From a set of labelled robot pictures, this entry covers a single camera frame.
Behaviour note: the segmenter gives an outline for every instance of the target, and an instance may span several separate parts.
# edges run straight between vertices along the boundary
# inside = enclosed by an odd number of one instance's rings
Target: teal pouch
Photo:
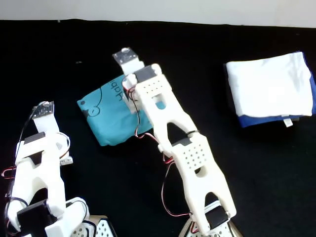
[[[131,113],[123,101],[124,75],[104,84],[99,89],[77,101],[87,122],[101,146],[115,146],[134,135],[137,114]],[[145,112],[139,111],[138,133],[152,128]]]

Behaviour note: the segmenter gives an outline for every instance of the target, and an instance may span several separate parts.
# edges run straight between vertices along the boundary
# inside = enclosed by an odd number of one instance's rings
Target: black fabric surface
[[[228,61],[301,50],[316,72],[316,30],[69,20],[0,21],[0,32],[1,168],[12,165],[32,106],[54,100],[74,158],[73,165],[61,167],[66,199],[83,197],[91,214],[108,215],[119,236],[178,236],[186,217],[163,209],[166,167],[155,143],[131,138],[100,147],[76,104],[121,74],[112,54],[130,46],[146,64],[160,64],[182,107],[208,137],[235,201],[233,222],[244,236],[316,236],[316,118],[290,128],[282,122],[240,128],[229,109],[223,70]],[[35,132],[31,123],[25,136]],[[1,180],[2,197],[6,187]],[[172,211],[188,211],[174,167],[165,196]]]

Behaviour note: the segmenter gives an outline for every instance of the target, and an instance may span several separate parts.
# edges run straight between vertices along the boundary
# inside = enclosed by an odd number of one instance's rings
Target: label tag
[[[293,122],[290,118],[283,119],[283,122],[285,123],[286,127],[290,127],[293,125]]]

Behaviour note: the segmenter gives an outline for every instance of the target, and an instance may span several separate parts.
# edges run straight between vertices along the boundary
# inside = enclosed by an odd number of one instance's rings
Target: folded white towel
[[[312,75],[302,52],[229,62],[226,67],[239,117],[312,115]]]

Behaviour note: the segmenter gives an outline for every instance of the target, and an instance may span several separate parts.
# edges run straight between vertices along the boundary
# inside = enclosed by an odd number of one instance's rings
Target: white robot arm
[[[180,172],[191,219],[201,234],[211,234],[236,215],[236,208],[207,138],[181,108],[158,64],[145,66],[130,48],[123,48],[113,57],[126,76],[122,82],[126,90],[124,101],[132,113],[133,103],[145,111],[154,128],[158,149],[174,160]],[[164,108],[158,107],[157,102],[162,102]],[[170,122],[187,135],[175,144],[168,139]]]
[[[83,199],[65,200],[60,165],[73,160],[68,152],[70,140],[59,132],[53,113],[53,102],[42,102],[34,107],[30,118],[38,133],[17,144],[16,174],[7,197],[6,225],[11,224],[21,236],[69,237],[89,218]],[[30,205],[35,193],[42,188],[47,189],[47,199]]]

